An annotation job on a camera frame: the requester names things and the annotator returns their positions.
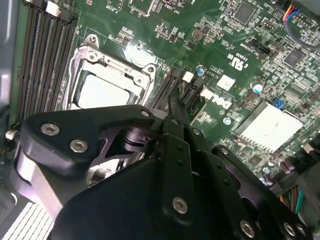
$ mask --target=capacitor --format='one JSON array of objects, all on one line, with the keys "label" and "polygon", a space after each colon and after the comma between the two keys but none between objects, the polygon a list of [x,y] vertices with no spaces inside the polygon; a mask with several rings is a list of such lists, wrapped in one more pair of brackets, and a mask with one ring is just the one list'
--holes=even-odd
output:
[{"label": "capacitor", "polygon": [[203,76],[203,75],[205,74],[205,68],[204,68],[204,66],[198,65],[198,66],[195,68],[195,72],[196,72],[196,74],[197,74],[199,77]]},{"label": "capacitor", "polygon": [[264,89],[264,87],[261,85],[261,83],[254,81],[252,83],[250,83],[250,88],[252,89],[252,91],[255,94],[259,94],[262,92],[262,90]]},{"label": "capacitor", "polygon": [[281,170],[284,171],[285,174],[288,175],[289,173],[291,173],[291,171],[289,170],[289,168],[287,168],[284,162],[281,162],[279,166]]},{"label": "capacitor", "polygon": [[264,175],[264,180],[267,186],[272,186],[274,184],[274,181],[272,180],[270,174]]},{"label": "capacitor", "polygon": [[283,162],[290,171],[293,171],[296,169],[295,166],[291,163],[291,161],[288,158],[283,160]]}]

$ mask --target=red wire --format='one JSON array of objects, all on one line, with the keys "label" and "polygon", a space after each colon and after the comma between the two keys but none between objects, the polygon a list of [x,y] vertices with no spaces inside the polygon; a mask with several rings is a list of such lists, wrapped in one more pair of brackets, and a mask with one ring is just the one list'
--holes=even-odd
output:
[{"label": "red wire", "polygon": [[291,9],[290,9],[290,11],[287,13],[287,15],[285,16],[285,19],[284,19],[284,21],[286,22],[288,19],[287,19],[287,17],[289,17],[289,15],[295,10],[296,8],[293,6],[293,7],[291,7]]}]

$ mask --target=heatsink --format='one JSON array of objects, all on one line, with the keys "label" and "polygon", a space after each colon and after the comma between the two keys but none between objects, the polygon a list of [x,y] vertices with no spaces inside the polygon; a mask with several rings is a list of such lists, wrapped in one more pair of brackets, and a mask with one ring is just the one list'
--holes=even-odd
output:
[{"label": "heatsink", "polygon": [[292,115],[262,101],[235,133],[273,153],[302,127],[303,124]]}]

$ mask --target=silver screw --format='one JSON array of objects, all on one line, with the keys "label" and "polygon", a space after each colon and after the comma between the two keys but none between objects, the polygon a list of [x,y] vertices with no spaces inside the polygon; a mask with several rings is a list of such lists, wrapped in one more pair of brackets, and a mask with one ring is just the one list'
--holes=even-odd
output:
[{"label": "silver screw", "polygon": [[307,233],[305,232],[304,228],[300,225],[300,224],[297,224],[296,225],[296,228],[299,230],[299,232],[303,235],[303,236],[307,236]]},{"label": "silver screw", "polygon": [[172,121],[175,125],[179,125],[179,122],[178,122],[177,120],[175,120],[174,118],[172,118],[171,121]]},{"label": "silver screw", "polygon": [[289,223],[285,222],[283,226],[284,226],[284,229],[288,232],[288,234],[290,234],[292,237],[296,235],[295,230]]},{"label": "silver screw", "polygon": [[225,125],[230,125],[231,124],[231,118],[230,117],[225,117],[222,122],[225,124]]},{"label": "silver screw", "polygon": [[227,149],[225,148],[221,148],[221,152],[224,154],[224,155],[227,155],[229,152]]},{"label": "silver screw", "polygon": [[141,114],[143,115],[143,116],[145,116],[145,117],[149,117],[150,116],[150,114],[149,113],[147,113],[146,111],[141,111]]},{"label": "silver screw", "polygon": [[70,149],[75,153],[82,154],[88,150],[88,145],[84,141],[76,139],[70,142]]},{"label": "silver screw", "polygon": [[242,220],[240,222],[241,230],[247,235],[249,238],[253,239],[255,236],[255,230],[246,220]]},{"label": "silver screw", "polygon": [[173,198],[172,205],[173,208],[180,214],[186,214],[188,212],[188,204],[179,196]]},{"label": "silver screw", "polygon": [[60,133],[60,128],[53,123],[45,123],[41,126],[41,132],[48,136],[54,136]]},{"label": "silver screw", "polygon": [[92,42],[93,44],[97,41],[95,36],[90,36],[89,37],[90,42]]},{"label": "silver screw", "polygon": [[201,132],[196,128],[193,129],[193,132],[195,133],[195,135],[201,135]]}]

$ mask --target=blue capacitor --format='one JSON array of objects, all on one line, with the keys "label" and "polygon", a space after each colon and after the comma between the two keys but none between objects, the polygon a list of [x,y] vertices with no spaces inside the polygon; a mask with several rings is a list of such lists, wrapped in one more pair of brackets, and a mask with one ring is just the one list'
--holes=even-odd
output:
[{"label": "blue capacitor", "polygon": [[196,72],[196,74],[197,74],[199,77],[203,76],[203,75],[205,74],[205,68],[204,68],[204,66],[198,65],[198,66],[195,68],[195,72]]},{"label": "blue capacitor", "polygon": [[285,106],[285,103],[284,101],[282,101],[280,98],[276,97],[274,100],[273,100],[273,106],[275,106],[277,109],[283,109],[284,106]]}]

